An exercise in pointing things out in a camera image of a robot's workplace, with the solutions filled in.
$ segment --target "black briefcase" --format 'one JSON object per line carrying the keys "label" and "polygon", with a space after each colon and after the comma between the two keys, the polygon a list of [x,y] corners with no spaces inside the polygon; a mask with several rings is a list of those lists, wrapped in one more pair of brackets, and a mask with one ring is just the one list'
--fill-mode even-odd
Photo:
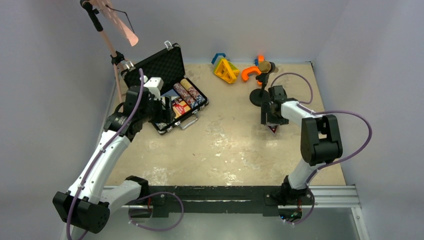
{"label": "black briefcase", "polygon": [[[122,78],[128,87],[140,85],[139,69],[142,68],[144,75],[146,75],[149,79],[152,77],[162,78],[163,86],[160,90],[161,95],[167,93],[169,90],[172,90],[174,88],[174,84],[179,83],[182,79],[187,79],[187,81],[200,93],[200,95],[203,96],[204,101],[202,103],[199,103],[196,107],[191,108],[183,115],[177,117],[171,123],[152,123],[154,128],[161,135],[171,131],[175,127],[179,127],[182,130],[188,128],[199,119],[199,111],[209,104],[209,99],[186,76],[186,70],[184,69],[183,55],[181,53],[180,45],[178,43],[171,44],[169,41],[166,41],[165,46],[165,49],[140,61],[139,63],[135,64],[134,67],[121,72]],[[183,122],[192,115],[195,115],[195,119],[186,124],[183,124]]]}

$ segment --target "beige table surface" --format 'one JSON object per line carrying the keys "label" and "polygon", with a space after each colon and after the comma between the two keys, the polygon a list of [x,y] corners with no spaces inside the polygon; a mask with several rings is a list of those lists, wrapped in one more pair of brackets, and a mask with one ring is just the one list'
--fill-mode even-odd
{"label": "beige table surface", "polygon": [[[234,65],[240,71],[251,66]],[[308,107],[324,109],[310,64],[277,67],[278,74],[294,72],[306,77],[314,91]],[[199,120],[186,130],[175,128],[165,135],[146,123],[116,163],[106,185],[119,185],[130,175],[147,179],[150,185],[280,185],[301,159],[300,128],[289,123],[273,136],[260,124],[261,109],[249,101],[250,92],[259,87],[254,76],[243,82],[240,74],[234,84],[228,84],[213,74],[212,64],[186,64],[185,71],[209,98]],[[278,74],[270,75],[269,84]],[[283,76],[277,83],[289,97],[310,98],[308,85],[297,76]],[[121,86],[125,93],[123,81]],[[335,165],[320,171],[311,184],[345,185],[345,180],[340,166]]]}

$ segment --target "gray wall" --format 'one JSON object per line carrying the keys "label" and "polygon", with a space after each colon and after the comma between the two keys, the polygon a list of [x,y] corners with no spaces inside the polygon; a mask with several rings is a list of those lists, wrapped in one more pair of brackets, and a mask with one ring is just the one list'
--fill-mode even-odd
{"label": "gray wall", "polygon": [[139,43],[114,43],[140,60],[169,40],[182,46],[184,61],[209,63],[215,53],[232,60],[310,61],[324,46],[348,0],[154,0],[113,1],[127,11]]}
{"label": "gray wall", "polygon": [[[326,109],[357,111],[373,126],[369,147],[342,169],[374,240],[424,235],[423,9],[422,0],[349,1],[315,61]],[[351,153],[366,127],[342,120]]]}
{"label": "gray wall", "polygon": [[113,70],[78,2],[0,8],[0,239],[59,239],[53,196],[78,177],[99,137]]}

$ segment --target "white robotic arm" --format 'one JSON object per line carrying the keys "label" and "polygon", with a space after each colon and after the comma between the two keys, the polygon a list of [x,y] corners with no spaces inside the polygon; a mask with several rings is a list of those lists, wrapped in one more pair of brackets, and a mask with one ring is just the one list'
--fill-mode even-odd
{"label": "white robotic arm", "polygon": [[[321,118],[322,115],[312,115],[311,111],[306,111],[299,107],[299,102],[292,100],[281,104],[281,116],[299,127],[302,126],[302,119],[306,118]],[[309,165],[303,158],[297,164],[292,173],[288,175],[288,182],[292,189],[302,190],[307,187],[306,179],[319,167],[326,163],[319,163],[316,165]]]}
{"label": "white robotic arm", "polygon": [[[162,79],[151,78],[145,84],[147,86],[142,88],[140,98],[140,86],[131,86],[128,89],[125,102],[107,118],[100,142],[82,173],[66,193],[58,191],[54,196],[53,204],[64,222],[67,221],[72,203],[74,208],[71,224],[98,233],[106,225],[110,214],[149,192],[148,181],[136,176],[129,176],[118,187],[103,192],[116,162],[142,129],[143,124],[169,123],[175,117],[170,99],[165,101],[169,103],[168,106],[164,106],[160,99]],[[139,101],[138,108],[134,109],[137,101]],[[114,138],[112,142],[105,146],[112,138]]]}
{"label": "white robotic arm", "polygon": [[336,116],[314,114],[296,99],[287,98],[281,85],[270,87],[269,96],[270,102],[261,106],[262,124],[275,126],[293,122],[301,127],[302,158],[274,196],[285,205],[307,194],[308,184],[318,168],[342,156],[342,141]]}

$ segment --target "orange plastic object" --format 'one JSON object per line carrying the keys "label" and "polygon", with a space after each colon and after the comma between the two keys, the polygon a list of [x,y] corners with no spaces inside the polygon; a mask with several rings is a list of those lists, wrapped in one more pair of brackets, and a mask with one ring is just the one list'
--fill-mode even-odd
{"label": "orange plastic object", "polygon": [[263,55],[258,55],[257,56],[257,62],[260,63],[260,62],[263,62],[263,61],[265,61],[265,57]]}
{"label": "orange plastic object", "polygon": [[250,66],[250,67],[248,67],[248,68],[244,69],[244,70],[241,72],[241,79],[242,79],[244,82],[247,82],[247,80],[249,80],[249,75],[250,75],[250,74],[256,74],[256,75],[259,75],[259,74],[261,74],[261,71],[259,71],[259,68],[258,68],[257,66]]}

